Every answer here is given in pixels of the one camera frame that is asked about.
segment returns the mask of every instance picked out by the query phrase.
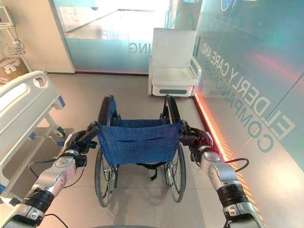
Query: basket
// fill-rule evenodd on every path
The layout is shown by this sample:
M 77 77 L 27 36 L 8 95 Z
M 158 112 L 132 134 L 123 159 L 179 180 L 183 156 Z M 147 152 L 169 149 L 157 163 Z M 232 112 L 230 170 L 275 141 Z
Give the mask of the basket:
M 4 54 L 9 57 L 9 56 L 21 56 L 25 54 L 24 48 L 23 47 L 17 47 L 14 49 L 6 49 L 3 50 Z

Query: white commode chair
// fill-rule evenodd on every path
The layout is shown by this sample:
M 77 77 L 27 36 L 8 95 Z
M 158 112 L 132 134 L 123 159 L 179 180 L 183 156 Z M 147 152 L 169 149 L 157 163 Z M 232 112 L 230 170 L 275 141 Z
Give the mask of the white commode chair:
M 192 56 L 195 31 L 155 28 L 149 59 L 149 95 L 194 96 L 201 68 Z
M 33 135 L 36 126 L 45 118 L 49 123 L 46 136 L 52 131 L 63 137 L 64 131 L 57 126 L 49 111 L 54 107 L 62 109 L 65 103 L 46 74 L 34 71 L 20 76 L 0 87 L 0 196 L 11 199 L 10 190 L 30 160 L 45 140 L 37 139 L 35 148 L 22 164 L 16 167 L 13 176 L 3 175 L 3 168 L 22 144 Z

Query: logo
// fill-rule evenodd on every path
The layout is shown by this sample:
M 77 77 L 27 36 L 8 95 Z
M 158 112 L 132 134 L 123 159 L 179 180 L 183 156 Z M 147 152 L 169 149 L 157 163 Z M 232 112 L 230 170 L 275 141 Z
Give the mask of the logo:
M 243 5 L 243 0 L 221 0 L 221 9 L 225 16 L 237 14 Z

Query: glass wall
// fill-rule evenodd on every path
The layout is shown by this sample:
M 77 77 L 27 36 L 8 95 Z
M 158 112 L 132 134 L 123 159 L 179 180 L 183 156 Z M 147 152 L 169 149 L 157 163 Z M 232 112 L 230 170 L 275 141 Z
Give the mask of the glass wall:
M 153 28 L 195 30 L 201 0 L 53 0 L 77 71 L 148 73 Z
M 224 154 L 246 157 L 250 200 L 268 227 L 304 224 L 303 1 L 206 0 L 193 55 L 198 100 Z

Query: robotic arm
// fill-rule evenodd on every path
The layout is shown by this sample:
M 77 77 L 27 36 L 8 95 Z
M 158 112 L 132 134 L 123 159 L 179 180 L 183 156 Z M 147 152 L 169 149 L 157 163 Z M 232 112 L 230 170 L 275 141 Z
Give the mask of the robotic arm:
M 30 192 L 20 204 L 16 205 L 9 218 L 0 224 L 1 228 L 37 227 L 53 199 L 64 188 L 65 184 L 76 174 L 78 167 L 86 166 L 86 155 L 89 148 L 96 148 L 91 141 L 98 132 L 98 124 L 92 122 L 86 131 L 69 135 L 65 149 L 53 166 L 43 171 Z
M 249 202 L 238 181 L 236 171 L 225 163 L 213 147 L 209 133 L 190 128 L 184 122 L 183 145 L 189 146 L 191 160 L 200 164 L 201 170 L 209 177 L 218 193 L 226 218 L 225 228 L 265 228 L 257 211 Z
M 226 217 L 224 228 L 265 228 L 253 205 L 248 201 L 236 171 L 223 161 L 214 148 L 209 133 L 190 128 L 184 122 L 180 141 L 189 146 L 191 160 L 199 163 L 201 170 L 209 177 L 223 206 Z M 22 202 L 15 206 L 8 219 L 0 224 L 1 228 L 37 227 L 53 199 L 73 178 L 78 167 L 86 166 L 86 155 L 97 143 L 92 139 L 97 135 L 98 123 L 92 122 L 86 131 L 69 135 L 65 149 L 53 166 L 43 171 L 31 191 Z

